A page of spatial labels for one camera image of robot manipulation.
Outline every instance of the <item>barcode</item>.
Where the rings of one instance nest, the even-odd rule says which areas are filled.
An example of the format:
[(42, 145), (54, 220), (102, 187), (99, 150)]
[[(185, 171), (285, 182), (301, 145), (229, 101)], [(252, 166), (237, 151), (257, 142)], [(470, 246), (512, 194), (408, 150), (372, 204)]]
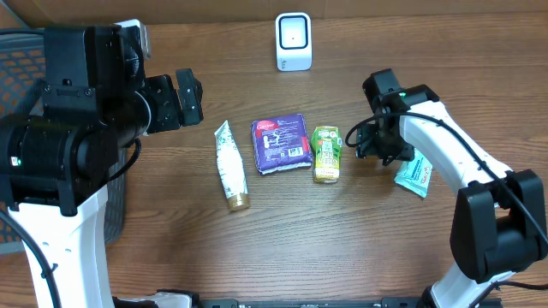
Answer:
[(303, 152), (301, 147), (289, 149), (289, 157), (301, 156), (302, 154)]

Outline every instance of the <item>wooden table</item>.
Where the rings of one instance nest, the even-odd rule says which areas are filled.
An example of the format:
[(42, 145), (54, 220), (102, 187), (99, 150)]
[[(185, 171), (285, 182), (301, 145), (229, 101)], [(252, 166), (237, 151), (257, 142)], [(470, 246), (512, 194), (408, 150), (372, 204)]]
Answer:
[[(444, 15), (313, 22), (313, 68), (277, 71), (274, 22), (152, 26), (149, 76), (192, 68), (205, 120), (143, 139), (128, 173), (121, 239), (107, 246), (116, 296), (157, 288), (241, 300), (419, 296), (453, 262), (455, 198), (434, 172), (426, 199), (344, 148), (341, 179), (312, 170), (259, 176), (252, 121), (303, 113), (346, 133), (371, 111), (361, 83), (393, 68), (404, 86), (427, 84), (494, 157), (548, 182), (548, 14)], [(213, 132), (228, 119), (244, 158), (252, 207), (229, 213)], [(27, 259), (0, 261), (0, 306), (36, 304)], [(546, 283), (548, 262), (515, 280)], [(505, 306), (546, 306), (545, 293), (505, 287)]]

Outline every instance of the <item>green and white packet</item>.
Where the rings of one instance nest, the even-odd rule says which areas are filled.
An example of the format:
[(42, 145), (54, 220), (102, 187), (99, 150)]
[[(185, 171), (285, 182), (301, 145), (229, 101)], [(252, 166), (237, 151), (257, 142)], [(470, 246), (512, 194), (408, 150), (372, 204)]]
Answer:
[(402, 163), (396, 173), (394, 182), (422, 198), (426, 198), (428, 185), (430, 185), (430, 175), (432, 175), (432, 164), (415, 148), (414, 160)]

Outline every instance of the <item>white tube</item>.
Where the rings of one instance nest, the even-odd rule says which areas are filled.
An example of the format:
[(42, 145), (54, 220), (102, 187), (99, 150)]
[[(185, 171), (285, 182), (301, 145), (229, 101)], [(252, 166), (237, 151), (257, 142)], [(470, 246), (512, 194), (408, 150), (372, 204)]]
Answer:
[(246, 174), (240, 152), (232, 137), (229, 122), (215, 132), (217, 144), (217, 168), (223, 182), (224, 194), (229, 201), (230, 210), (243, 210), (249, 207)]

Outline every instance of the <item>teal tissue packet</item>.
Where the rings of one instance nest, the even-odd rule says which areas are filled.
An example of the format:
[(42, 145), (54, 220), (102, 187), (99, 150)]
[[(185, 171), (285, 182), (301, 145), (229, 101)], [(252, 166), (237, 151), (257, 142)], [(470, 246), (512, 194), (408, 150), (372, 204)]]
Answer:
[(428, 185), (430, 184), (430, 175), (432, 175), (432, 164), (419, 150), (414, 149), (414, 160), (402, 163), (394, 178), (394, 182), (418, 194), (422, 198), (426, 198)]

